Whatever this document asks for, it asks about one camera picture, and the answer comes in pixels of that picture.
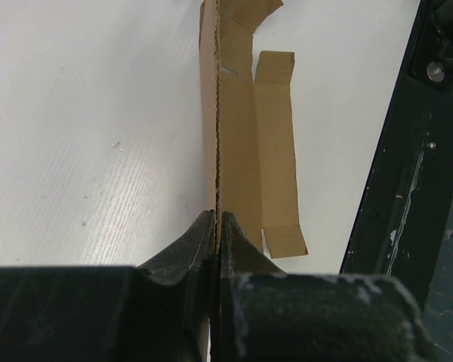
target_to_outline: cardboard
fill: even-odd
[[[307,254],[300,230],[290,81],[294,53],[263,51],[255,75],[263,232],[272,258]]]
[[[255,83],[251,72],[254,32],[282,5],[281,0],[205,0],[200,11],[208,206],[217,220],[222,211],[233,212],[259,250],[264,227],[272,257],[307,253],[298,220],[291,125],[293,54],[286,63],[287,53],[264,53]],[[285,175],[272,178],[276,170]]]

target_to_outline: cardboard strip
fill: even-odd
[[[294,53],[263,51],[255,75],[263,231],[272,258],[307,254],[299,225],[290,82]]]

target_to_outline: white surface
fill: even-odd
[[[0,0],[0,265],[139,264],[204,208],[201,0]],[[300,217],[338,272],[418,0],[285,0]]]

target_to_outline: black metal frame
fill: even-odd
[[[421,306],[453,197],[453,44],[433,37],[442,3],[421,0],[341,266],[396,276]],[[420,72],[435,60],[439,84]]]

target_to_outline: bolt head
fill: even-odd
[[[431,62],[427,67],[428,78],[436,83],[445,80],[445,68],[438,62]]]

